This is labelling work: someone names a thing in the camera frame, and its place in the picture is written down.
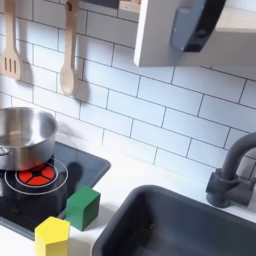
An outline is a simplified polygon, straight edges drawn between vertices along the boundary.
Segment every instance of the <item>toy block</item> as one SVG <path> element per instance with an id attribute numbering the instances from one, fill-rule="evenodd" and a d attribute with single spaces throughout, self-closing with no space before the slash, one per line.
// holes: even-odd
<path id="1" fill-rule="evenodd" d="M 36 256 L 68 256 L 70 223 L 49 217 L 35 229 Z"/>
<path id="2" fill-rule="evenodd" d="M 100 193 L 82 187 L 67 200 L 66 219 L 71 226 L 83 231 L 99 214 Z"/>

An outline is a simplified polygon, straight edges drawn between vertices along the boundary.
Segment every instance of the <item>black sink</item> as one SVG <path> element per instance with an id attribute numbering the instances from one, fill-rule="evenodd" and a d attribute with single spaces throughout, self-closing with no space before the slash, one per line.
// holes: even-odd
<path id="1" fill-rule="evenodd" d="M 156 186 L 135 189 L 93 256 L 255 256 L 256 224 Z"/>

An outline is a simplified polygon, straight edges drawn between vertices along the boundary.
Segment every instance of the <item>red burner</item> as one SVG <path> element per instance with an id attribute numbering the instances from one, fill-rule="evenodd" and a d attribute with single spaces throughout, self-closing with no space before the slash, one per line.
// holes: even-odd
<path id="1" fill-rule="evenodd" d="M 54 168 L 48 164 L 35 167 L 29 171 L 18 172 L 19 181 L 33 187 L 47 185 L 52 182 L 54 178 Z"/>

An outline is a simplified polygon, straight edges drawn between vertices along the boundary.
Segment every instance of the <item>gray faucet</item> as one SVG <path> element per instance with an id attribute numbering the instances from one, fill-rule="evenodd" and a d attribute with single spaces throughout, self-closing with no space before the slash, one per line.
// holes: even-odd
<path id="1" fill-rule="evenodd" d="M 236 172 L 244 154 L 253 148 L 256 148 L 256 133 L 246 135 L 231 147 L 222 169 L 212 173 L 207 185 L 207 200 L 211 205 L 218 208 L 227 208 L 231 202 L 249 205 L 256 179 L 245 184 Z"/>

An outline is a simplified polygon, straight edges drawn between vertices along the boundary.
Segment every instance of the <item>stovetop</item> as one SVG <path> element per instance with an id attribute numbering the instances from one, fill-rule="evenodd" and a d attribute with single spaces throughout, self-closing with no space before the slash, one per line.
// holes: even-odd
<path id="1" fill-rule="evenodd" d="M 49 216 L 64 218 L 66 200 L 93 187 L 110 163 L 56 142 L 53 157 L 30 171 L 0 171 L 0 224 L 30 239 Z"/>

